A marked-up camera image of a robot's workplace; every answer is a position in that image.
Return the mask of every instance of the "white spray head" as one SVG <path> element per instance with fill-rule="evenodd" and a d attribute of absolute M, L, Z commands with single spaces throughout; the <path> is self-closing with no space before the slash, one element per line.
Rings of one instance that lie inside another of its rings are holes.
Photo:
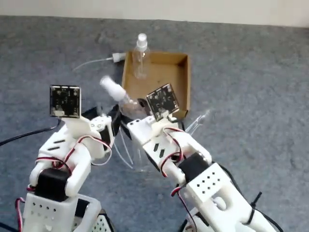
<path fill-rule="evenodd" d="M 108 94 L 117 102 L 122 100 L 126 91 L 117 83 L 115 83 L 110 76 L 104 76 L 101 78 L 100 85 L 106 89 Z"/>
<path fill-rule="evenodd" d="M 136 42 L 137 48 L 143 52 L 147 49 L 147 35 L 144 33 L 139 34 L 138 40 Z"/>

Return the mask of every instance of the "cardboard box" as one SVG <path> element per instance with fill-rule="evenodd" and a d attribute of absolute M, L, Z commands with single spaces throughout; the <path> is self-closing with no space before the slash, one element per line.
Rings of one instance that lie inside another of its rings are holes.
<path fill-rule="evenodd" d="M 122 87 L 132 98 L 145 98 L 157 88 L 170 83 L 175 92 L 180 110 L 174 114 L 183 119 L 190 109 L 191 65 L 187 54 L 151 52 L 149 76 L 145 80 L 133 74 L 132 52 L 126 55 Z"/>

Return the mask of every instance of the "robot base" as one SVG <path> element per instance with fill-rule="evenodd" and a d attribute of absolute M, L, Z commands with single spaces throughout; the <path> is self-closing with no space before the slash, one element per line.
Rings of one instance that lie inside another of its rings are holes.
<path fill-rule="evenodd" d="M 82 218 L 75 216 L 79 199 L 89 202 Z M 106 214 L 100 212 L 100 202 L 84 195 L 55 202 L 29 192 L 23 232 L 113 232 Z"/>

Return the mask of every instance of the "black cable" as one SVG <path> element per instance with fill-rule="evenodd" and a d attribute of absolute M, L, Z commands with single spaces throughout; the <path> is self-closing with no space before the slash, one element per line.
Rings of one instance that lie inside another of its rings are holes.
<path fill-rule="evenodd" d="M 218 163 L 218 165 L 223 169 L 223 171 L 226 172 L 226 174 L 230 177 L 230 179 L 231 179 L 233 185 L 235 186 L 235 188 L 238 190 L 238 192 L 240 192 L 240 194 L 243 196 L 243 198 L 245 198 L 243 193 L 241 192 L 238 184 L 236 183 L 236 180 L 234 179 L 233 175 L 230 173 L 230 171 L 228 169 L 226 169 L 224 166 L 222 166 L 221 164 Z"/>
<path fill-rule="evenodd" d="M 235 186 L 235 188 L 237 189 L 238 192 L 240 192 L 240 194 L 244 197 L 244 195 L 242 194 L 242 192 L 240 191 L 239 189 L 239 186 L 238 184 L 236 183 L 236 180 L 234 179 L 234 177 L 232 176 L 232 174 L 230 173 L 230 171 L 225 168 L 224 166 L 222 166 L 221 164 L 218 164 L 225 172 L 226 174 L 230 177 L 233 185 Z M 268 222 L 270 222 L 271 224 L 273 224 L 278 230 L 279 232 L 284 232 L 283 229 L 279 226 L 279 224 L 274 220 L 272 219 L 271 217 L 269 217 L 268 215 L 264 214 L 263 212 L 261 212 L 260 210 L 258 209 L 255 209 L 255 206 L 256 206 L 256 202 L 258 201 L 258 199 L 260 198 L 260 196 L 262 195 L 262 192 L 259 192 L 259 194 L 257 195 L 257 197 L 255 198 L 255 200 L 250 204 L 252 207 L 253 207 L 253 211 L 252 213 L 250 214 L 250 218 L 248 220 L 248 223 L 247 224 L 250 224 L 251 220 L 253 219 L 253 215 L 254 215 L 254 211 L 258 211 L 260 212 Z"/>
<path fill-rule="evenodd" d="M 46 132 L 46 131 L 52 131 L 53 129 L 56 129 L 60 125 L 60 123 L 61 123 L 61 119 L 59 118 L 57 125 L 54 126 L 54 127 L 48 127 L 48 128 L 44 128 L 44 129 L 41 129 L 41 130 L 35 130 L 35 131 L 31 131 L 31 132 L 28 132 L 28 133 L 25 133 L 25 134 L 21 134 L 19 136 L 16 136 L 16 137 L 13 137 L 13 138 L 10 138 L 10 139 L 7 139 L 7 140 L 0 142 L 0 146 L 3 146 L 3 145 L 8 144 L 12 141 L 15 141 L 17 139 L 21 139 L 21 138 L 24 138 L 24 137 L 27 137 L 27 136 L 30 136 L 30 135 L 39 134 L 39 133 Z"/>
<path fill-rule="evenodd" d="M 188 223 L 187 219 L 184 220 L 184 222 L 182 223 L 182 225 L 180 226 L 180 228 L 178 229 L 178 232 L 183 232 L 186 224 Z"/>
<path fill-rule="evenodd" d="M 15 229 L 15 228 L 13 228 L 11 226 L 8 226 L 8 225 L 6 225 L 6 224 L 4 224 L 2 222 L 0 222 L 0 228 L 3 228 L 3 229 L 5 229 L 7 231 L 10 231 L 10 232 L 18 232 L 18 229 Z"/>

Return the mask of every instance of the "clear plastic bottle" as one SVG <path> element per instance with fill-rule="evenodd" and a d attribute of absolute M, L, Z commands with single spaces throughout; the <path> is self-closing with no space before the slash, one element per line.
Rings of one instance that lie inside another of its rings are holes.
<path fill-rule="evenodd" d="M 124 116 L 130 119 L 143 119 L 147 117 L 144 108 L 137 100 L 131 99 L 126 91 L 109 76 L 102 77 L 100 85 L 107 90 L 109 95 L 118 102 L 119 109 Z"/>
<path fill-rule="evenodd" d="M 132 53 L 134 75 L 137 79 L 145 79 L 149 73 L 150 49 L 146 34 L 139 34 L 136 47 Z"/>

